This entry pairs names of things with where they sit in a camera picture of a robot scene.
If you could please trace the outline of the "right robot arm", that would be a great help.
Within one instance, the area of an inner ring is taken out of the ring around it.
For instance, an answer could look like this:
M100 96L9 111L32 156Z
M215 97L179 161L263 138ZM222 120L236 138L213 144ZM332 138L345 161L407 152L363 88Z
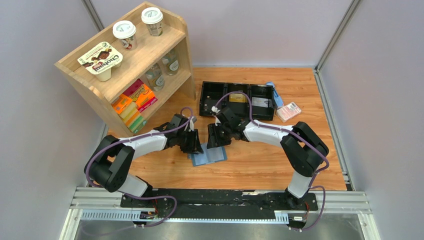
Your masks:
M225 107L215 110L215 122L207 126L208 149L228 146L232 140L259 142L282 148L294 172L286 188L286 205L299 209L306 201L319 167L326 163L329 148L305 122L275 125L259 120L241 119Z

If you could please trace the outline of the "teal leather card holder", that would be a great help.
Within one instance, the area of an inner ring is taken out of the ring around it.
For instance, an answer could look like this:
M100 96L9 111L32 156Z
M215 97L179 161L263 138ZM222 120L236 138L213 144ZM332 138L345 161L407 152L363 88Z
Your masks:
M203 153L187 155L194 167L226 161L228 159L226 150L223 146L207 148L207 143L202 143L201 148Z

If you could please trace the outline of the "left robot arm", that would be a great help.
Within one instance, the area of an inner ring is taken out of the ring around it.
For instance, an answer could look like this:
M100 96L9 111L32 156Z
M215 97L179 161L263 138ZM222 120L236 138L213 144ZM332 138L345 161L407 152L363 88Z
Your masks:
M134 159L178 146L183 153L203 153L196 118L175 114L171 121L151 131L134 137L105 136L84 167L85 176L94 187L102 187L110 193L121 192L133 197L140 207L148 207L153 201L149 184L129 173Z

